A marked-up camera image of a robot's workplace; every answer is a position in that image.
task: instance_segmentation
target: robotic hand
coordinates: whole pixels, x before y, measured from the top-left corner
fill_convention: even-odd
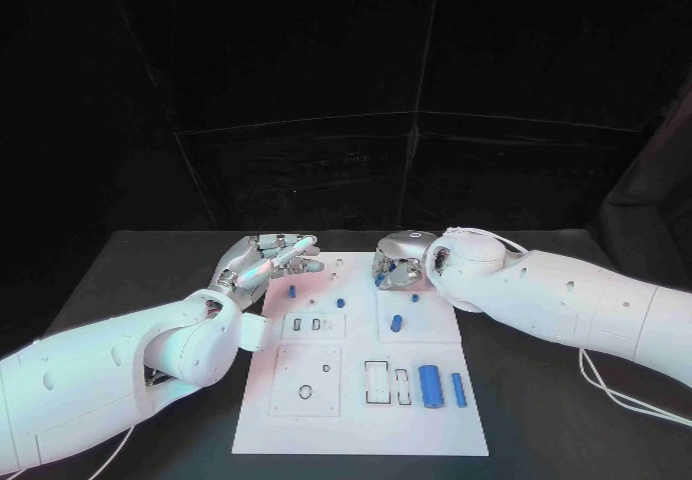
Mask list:
[[[529,335],[578,347],[584,355],[587,348],[617,355],[692,387],[689,293],[574,258],[528,252],[471,228],[450,228],[440,238],[412,230],[388,235],[372,273],[381,289],[402,288],[424,273],[461,310],[484,312]],[[611,396],[597,377],[600,384],[592,383]]]
[[[264,348],[271,321],[242,310],[270,278],[324,268],[298,256],[319,253],[316,241],[242,238],[208,289],[36,340],[0,361],[0,474],[79,453],[219,381],[238,347]]]

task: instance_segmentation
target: black table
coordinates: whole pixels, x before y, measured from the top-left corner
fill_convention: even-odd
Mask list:
[[[117,232],[46,334],[206,287],[223,252],[249,233],[257,232]],[[389,232],[314,233],[326,251],[373,251]],[[585,231],[503,235],[529,249],[610,267]],[[251,311],[261,311],[261,302]],[[489,457],[232,455],[251,360],[241,350],[221,382],[135,427],[99,479],[692,478],[692,429],[614,405],[581,377],[575,349],[483,314],[457,311],[457,319]],[[692,416],[692,392],[682,384],[621,359],[592,358],[614,388]],[[86,479],[120,438],[20,478]]]

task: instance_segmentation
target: blue cylinder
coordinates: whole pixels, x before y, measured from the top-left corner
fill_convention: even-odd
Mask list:
[[[443,385],[440,383],[440,371],[435,365],[418,367],[421,376],[422,405],[425,408],[444,407]]]
[[[461,385],[461,375],[451,374],[451,383],[454,384],[454,394],[457,395],[457,406],[466,407],[464,386]]]
[[[402,322],[401,315],[395,315],[392,319],[392,332],[398,332],[401,330],[401,322]]]

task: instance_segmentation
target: white board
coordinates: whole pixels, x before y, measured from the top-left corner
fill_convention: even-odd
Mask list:
[[[267,349],[252,355],[236,454],[487,456],[453,307],[428,282],[407,292],[379,291],[372,258],[370,252],[323,252],[323,272],[270,283],[262,314],[274,324]],[[388,327],[394,312],[404,318],[398,333]],[[422,405],[422,365],[440,369],[437,409]],[[461,375],[463,408],[453,373]]]

